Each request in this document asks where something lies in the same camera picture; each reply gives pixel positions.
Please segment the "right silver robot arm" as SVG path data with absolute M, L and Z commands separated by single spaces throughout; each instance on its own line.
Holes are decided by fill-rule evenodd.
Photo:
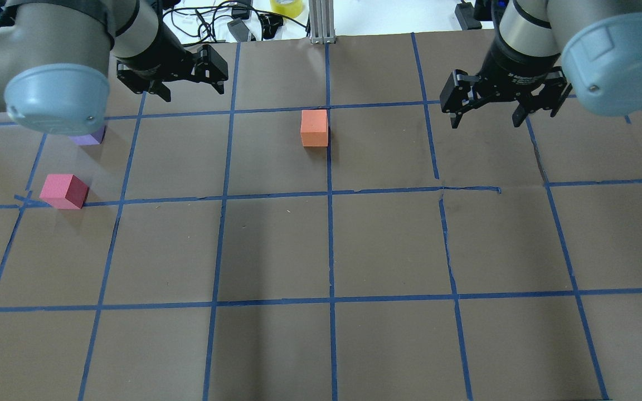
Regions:
M 456 129 L 490 102 L 517 102 L 515 127 L 556 116 L 570 94 L 599 116 L 642 111 L 642 1 L 477 1 L 495 36 L 479 71 L 454 70 L 439 94 Z

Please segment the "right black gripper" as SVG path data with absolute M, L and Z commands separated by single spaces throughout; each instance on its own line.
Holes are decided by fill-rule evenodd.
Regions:
M 555 117 L 573 89 L 561 67 L 555 67 L 560 53 L 533 56 L 521 53 L 503 39 L 494 39 L 476 75 L 453 70 L 439 94 L 441 111 L 448 114 L 452 129 L 458 129 L 464 114 L 489 102 L 511 102 L 515 128 L 538 110 Z M 538 94 L 532 91 L 540 87 Z

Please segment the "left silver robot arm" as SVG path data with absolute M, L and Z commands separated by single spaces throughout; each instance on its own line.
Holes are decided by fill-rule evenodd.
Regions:
M 111 58 L 131 92 L 167 102 L 167 83 L 205 83 L 223 94 L 229 78 L 211 45 L 185 49 L 148 1 L 7 1 L 0 113 L 43 134 L 92 134 L 104 125 Z

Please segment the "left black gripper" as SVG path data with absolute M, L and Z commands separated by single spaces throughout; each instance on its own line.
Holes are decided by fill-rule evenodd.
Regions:
M 203 44 L 190 53 L 169 28 L 160 23 L 141 53 L 118 58 L 115 76 L 133 93 L 148 92 L 165 102 L 172 99 L 166 82 L 184 80 L 209 84 L 223 95 L 229 79 L 228 63 L 211 44 Z

